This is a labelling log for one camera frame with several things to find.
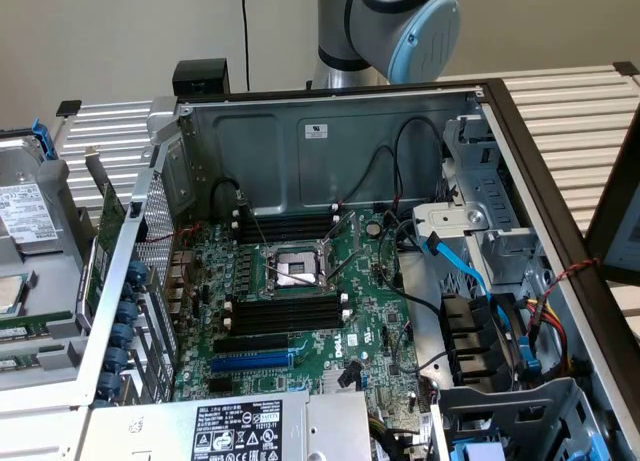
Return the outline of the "metal socket cover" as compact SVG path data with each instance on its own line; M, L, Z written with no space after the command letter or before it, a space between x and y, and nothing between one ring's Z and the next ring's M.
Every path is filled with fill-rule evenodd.
M345 237L347 231L351 233L352 251L325 276L326 281L337 277L361 251L359 219L355 210L343 215L334 224L329 232L321 239L322 246L328 246L335 238L339 238L340 236Z

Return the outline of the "CPU socket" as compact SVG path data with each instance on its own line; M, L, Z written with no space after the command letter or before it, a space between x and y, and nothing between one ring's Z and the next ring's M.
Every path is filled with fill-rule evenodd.
M318 282L321 286L300 283L265 268L268 264L282 272ZM333 248L321 241L307 241L264 246L259 251L257 296L278 299L303 296L325 296L337 291L335 279L325 276L334 268Z

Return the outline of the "open metal PC case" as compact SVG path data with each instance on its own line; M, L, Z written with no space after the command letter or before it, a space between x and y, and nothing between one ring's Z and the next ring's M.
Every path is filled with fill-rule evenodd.
M79 461L90 416L100 408L167 404L178 367L179 341L169 314L167 284L176 244L204 224L232 221L231 212L255 215L334 212L340 218L370 210L389 219L405 239L397 247L402 296L418 364L415 373L428 408L414 432L368 415L371 461L437 461L430 440L431 405L456 388L440 325L442 298L511 293L541 375L519 380L514 391L570 378L584 392L614 461L640 461L640 348L618 309L598 258L582 239L542 156L505 87L495 81L405 89L370 88L344 94L313 92L245 100L170 101L149 122L151 150L136 184L122 196L126 210L91 335L86 370L94 382L77 449ZM421 238L413 208L425 203L463 205L450 186L452 157L444 143L448 120L486 119L509 173L520 220L539 240L530 287L494 292L478 270L472 232ZM145 285L126 279L130 261L148 270ZM96 395L120 301L134 302L134 337L124 349L117 397Z

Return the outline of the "green motherboard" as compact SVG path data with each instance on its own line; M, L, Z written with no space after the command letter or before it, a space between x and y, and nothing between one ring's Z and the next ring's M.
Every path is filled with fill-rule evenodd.
M267 300L257 296L259 251L265 245L239 244L240 229L254 223L204 224L189 230L176 251L194 252L190 277L191 302L174 318L179 341L178 367L172 397L195 401L229 396L321 391L325 370L344 369L342 387L356 384L365 397L369 414L382 424L414 432L428 408L428 395L415 368L418 364L410 323L411 304L402 296L402 273L396 248L405 239L390 227L389 219L370 210L356 212L361 251L335 277L344 326L339 329L287 334L287 350L216 354L213 342L231 336L222 326L227 301ZM371 237L366 225L377 222L381 234ZM351 233L335 238L334 267L352 251ZM287 351L293 361L287 368L213 373L216 357ZM211 378L231 377L232 394L208 391Z

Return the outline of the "long blue expansion slot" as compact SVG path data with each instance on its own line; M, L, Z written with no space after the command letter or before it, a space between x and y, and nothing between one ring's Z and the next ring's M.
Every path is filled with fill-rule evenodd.
M287 351L216 357L211 361L211 371L213 373L225 373L287 368L292 361L293 355Z

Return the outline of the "small silver heat sink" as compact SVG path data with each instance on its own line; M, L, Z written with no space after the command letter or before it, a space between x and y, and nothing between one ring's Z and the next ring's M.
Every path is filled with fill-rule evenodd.
M340 376L344 373L344 369L325 370L321 377L321 391L323 394L335 394L355 392L356 384L351 383L349 386L342 387L339 383Z

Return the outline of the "metal disk bay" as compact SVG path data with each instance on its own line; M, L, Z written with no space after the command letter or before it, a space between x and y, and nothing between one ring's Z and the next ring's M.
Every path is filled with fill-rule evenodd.
M472 232L478 270L494 292L528 289L539 240L530 222L520 220L515 210L509 173L489 123L480 115L458 116L445 123L443 138L452 157L450 186L487 224Z

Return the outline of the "black fan shroud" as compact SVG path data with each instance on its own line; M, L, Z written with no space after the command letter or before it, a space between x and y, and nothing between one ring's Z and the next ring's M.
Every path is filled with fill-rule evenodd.
M456 387L484 393L517 389L518 337L524 322L511 293L490 299L459 294L442 298L440 325Z

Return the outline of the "green graphics card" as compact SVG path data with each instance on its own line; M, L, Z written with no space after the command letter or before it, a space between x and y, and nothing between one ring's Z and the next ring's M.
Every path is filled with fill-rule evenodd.
M94 148L86 150L85 165L102 196L97 234L90 245L76 299L77 321L84 331L90 332L126 210Z

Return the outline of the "blue plastic clip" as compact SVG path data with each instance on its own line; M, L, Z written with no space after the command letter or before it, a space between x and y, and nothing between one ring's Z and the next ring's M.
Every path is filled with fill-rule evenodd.
M519 358L516 371L519 380L529 382L537 379L541 375L542 367L530 346L529 338L526 335L519 336L517 346Z

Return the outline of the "grey metal drive cage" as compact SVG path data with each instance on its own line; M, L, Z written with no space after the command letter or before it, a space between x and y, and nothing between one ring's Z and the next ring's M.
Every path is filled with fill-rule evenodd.
M454 445L468 442L499 442L506 461L614 461L584 392L570 378L523 391L442 390L431 420L437 461L450 461Z

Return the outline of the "grey parts rack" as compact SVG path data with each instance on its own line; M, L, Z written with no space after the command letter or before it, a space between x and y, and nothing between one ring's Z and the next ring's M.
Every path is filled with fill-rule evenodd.
M47 129L0 129L0 393L76 378L95 232Z

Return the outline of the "blue plastic drive latch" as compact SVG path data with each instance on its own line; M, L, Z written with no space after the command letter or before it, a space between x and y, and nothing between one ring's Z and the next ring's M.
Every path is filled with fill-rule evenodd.
M506 461L506 458L499 442L468 442L454 445L450 461Z

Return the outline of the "silver CPU chip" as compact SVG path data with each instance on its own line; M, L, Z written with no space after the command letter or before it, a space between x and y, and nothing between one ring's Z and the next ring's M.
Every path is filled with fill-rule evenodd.
M24 274L0 277L0 315L13 313L17 309L25 280Z

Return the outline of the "silver metal bracket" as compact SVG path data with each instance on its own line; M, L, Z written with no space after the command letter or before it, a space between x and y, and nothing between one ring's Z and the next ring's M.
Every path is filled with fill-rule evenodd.
M466 232L484 231L489 220L477 204L455 205L451 202L425 203L413 208L416 233L428 238L435 232L440 238L457 238Z

